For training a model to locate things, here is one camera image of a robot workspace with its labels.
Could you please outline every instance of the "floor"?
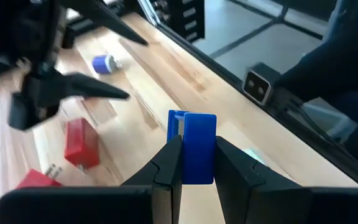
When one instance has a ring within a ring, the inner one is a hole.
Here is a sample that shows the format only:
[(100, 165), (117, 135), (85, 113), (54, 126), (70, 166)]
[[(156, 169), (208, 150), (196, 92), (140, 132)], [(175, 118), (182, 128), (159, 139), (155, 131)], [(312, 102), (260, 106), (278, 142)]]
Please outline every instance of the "floor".
[[(247, 10), (241, 4), (235, 4), (236, 1), (254, 6), (275, 17), (282, 10), (281, 5), (269, 0), (205, 0), (206, 38), (193, 45), (241, 80), (245, 79), (247, 67), (258, 62), (284, 73), (296, 65), (303, 55), (321, 44), (321, 40), (284, 24), (274, 25), (242, 42), (245, 35), (267, 24), (270, 19)], [(327, 22), (291, 9), (285, 20), (319, 35), (324, 35), (327, 29)], [(233, 43), (236, 46), (228, 50), (228, 46)], [(322, 117), (319, 111), (305, 108), (326, 131), (347, 119), (322, 99), (315, 99), (310, 103), (313, 108), (319, 106), (324, 110)]]

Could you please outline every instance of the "red block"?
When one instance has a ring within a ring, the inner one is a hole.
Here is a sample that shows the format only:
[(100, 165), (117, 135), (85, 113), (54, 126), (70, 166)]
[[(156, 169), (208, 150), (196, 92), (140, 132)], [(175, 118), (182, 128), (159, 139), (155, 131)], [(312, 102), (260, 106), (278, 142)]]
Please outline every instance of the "red block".
[(42, 173), (31, 169), (27, 175), (24, 177), (22, 182), (16, 187), (16, 189), (21, 189), (24, 187), (50, 187), (55, 186), (59, 187), (62, 186), (61, 183), (57, 182), (56, 180), (43, 175)]
[(65, 159), (84, 169), (99, 164), (98, 133), (84, 119), (69, 121), (66, 126)]

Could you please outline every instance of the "wooden surface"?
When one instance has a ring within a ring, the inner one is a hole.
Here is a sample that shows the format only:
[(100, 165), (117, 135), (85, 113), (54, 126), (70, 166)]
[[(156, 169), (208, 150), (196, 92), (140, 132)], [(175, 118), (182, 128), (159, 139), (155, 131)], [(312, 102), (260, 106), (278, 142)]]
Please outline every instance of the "wooden surface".
[[(165, 144), (168, 110), (208, 112), (218, 117), (218, 135), (241, 149), (251, 147), (273, 170), (304, 186), (358, 185), (312, 148), (264, 113), (138, 15), (124, 20), (149, 42), (148, 48), (98, 29), (62, 50), (57, 68), (79, 71), (131, 94), (129, 101), (70, 98), (59, 114), (28, 133), (11, 129), (7, 113), (21, 72), (0, 77), (0, 196), (30, 169), (63, 167), (65, 185), (119, 185)], [(122, 63), (114, 75), (91, 68), (96, 55), (112, 54)], [(102, 164), (85, 175), (63, 158), (65, 121), (85, 117), (100, 137)], [(183, 186), (181, 223), (223, 223), (214, 185)]]

